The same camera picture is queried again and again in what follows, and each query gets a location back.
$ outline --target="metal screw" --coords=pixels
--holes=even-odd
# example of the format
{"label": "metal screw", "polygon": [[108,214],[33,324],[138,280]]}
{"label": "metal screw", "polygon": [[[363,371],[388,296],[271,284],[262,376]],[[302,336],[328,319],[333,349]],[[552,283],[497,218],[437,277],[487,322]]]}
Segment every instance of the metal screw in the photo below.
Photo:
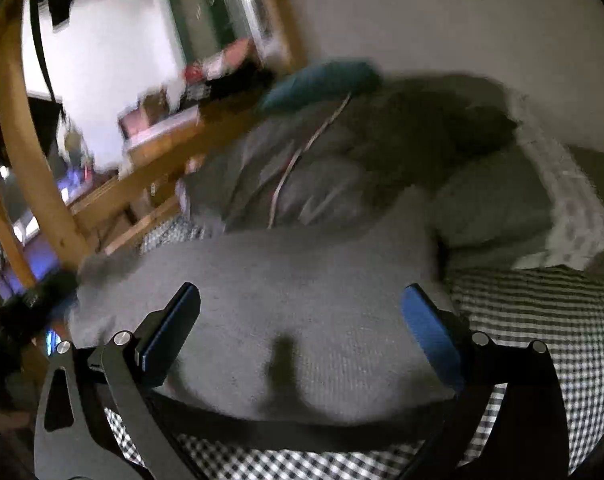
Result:
{"label": "metal screw", "polygon": [[478,346],[485,346],[489,344],[489,336],[482,332],[475,332],[471,336],[471,340]]}
{"label": "metal screw", "polygon": [[129,332],[118,332],[113,338],[113,341],[117,346],[124,346],[131,341],[131,334]]}
{"label": "metal screw", "polygon": [[543,354],[544,352],[546,352],[546,345],[543,342],[541,342],[541,341],[534,341],[533,342],[533,349],[538,354]]}
{"label": "metal screw", "polygon": [[62,341],[58,344],[56,352],[58,352],[58,354],[66,354],[69,348],[71,348],[71,343],[69,341]]}

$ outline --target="gray blanket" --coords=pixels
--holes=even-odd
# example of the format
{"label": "gray blanket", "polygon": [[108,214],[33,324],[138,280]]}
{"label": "gray blanket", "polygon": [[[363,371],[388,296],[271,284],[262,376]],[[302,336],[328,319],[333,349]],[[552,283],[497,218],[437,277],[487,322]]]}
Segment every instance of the gray blanket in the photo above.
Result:
{"label": "gray blanket", "polygon": [[407,186],[437,189],[461,164],[511,142],[505,110],[497,83],[449,75],[391,80],[347,102],[273,116],[181,179],[182,212],[207,237],[266,228],[285,168],[317,132],[282,181],[275,223],[350,223]]}
{"label": "gray blanket", "polygon": [[453,394],[400,313],[413,282],[446,302],[425,200],[409,189],[383,218],[349,229],[249,231],[162,246],[125,265],[122,256],[93,260],[69,329],[78,346],[104,343],[192,282],[202,313],[162,393],[254,420],[400,423]]}

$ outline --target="wooden desk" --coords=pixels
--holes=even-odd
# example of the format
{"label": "wooden desk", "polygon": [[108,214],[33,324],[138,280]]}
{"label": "wooden desk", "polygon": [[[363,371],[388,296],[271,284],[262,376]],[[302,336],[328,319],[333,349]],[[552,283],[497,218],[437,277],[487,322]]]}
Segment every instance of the wooden desk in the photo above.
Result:
{"label": "wooden desk", "polygon": [[[190,108],[147,130],[148,137],[143,142],[131,143],[128,147],[129,155],[133,152],[136,160],[133,171],[121,179],[109,180],[71,208],[79,229],[90,232],[105,218],[111,218],[138,199],[151,185],[184,174],[186,164],[193,158],[204,157],[247,132],[259,120],[253,113],[253,107],[261,95],[261,92],[246,92],[199,110]],[[171,194],[149,215],[109,244],[104,252],[110,254],[139,241],[178,212],[177,198]]]}

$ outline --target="blue pad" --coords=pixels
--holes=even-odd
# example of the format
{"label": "blue pad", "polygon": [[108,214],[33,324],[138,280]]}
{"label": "blue pad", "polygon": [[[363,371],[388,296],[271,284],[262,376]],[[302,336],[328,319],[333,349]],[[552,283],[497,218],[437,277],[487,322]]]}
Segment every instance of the blue pad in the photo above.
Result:
{"label": "blue pad", "polygon": [[402,316],[438,378],[459,393],[464,387],[460,353],[435,306],[418,285],[404,290]]}

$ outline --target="checkered sheet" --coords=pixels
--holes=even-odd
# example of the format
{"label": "checkered sheet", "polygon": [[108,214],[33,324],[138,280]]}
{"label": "checkered sheet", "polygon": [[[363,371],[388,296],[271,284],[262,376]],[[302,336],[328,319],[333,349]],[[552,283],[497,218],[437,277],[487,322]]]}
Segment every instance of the checkered sheet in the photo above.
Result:
{"label": "checkered sheet", "polygon": [[[151,232],[141,251],[199,237],[183,218]],[[472,270],[450,277],[453,300],[473,330],[495,342],[526,346],[546,342],[562,388],[569,428],[570,471],[593,450],[604,434],[604,276],[563,267],[533,270]],[[496,386],[464,461],[479,456],[486,443],[505,384]],[[106,410],[124,456],[142,463],[121,418]],[[386,479],[395,478],[419,450],[421,442],[398,444],[365,453],[257,451],[224,446],[195,436],[177,435],[210,479]]]}

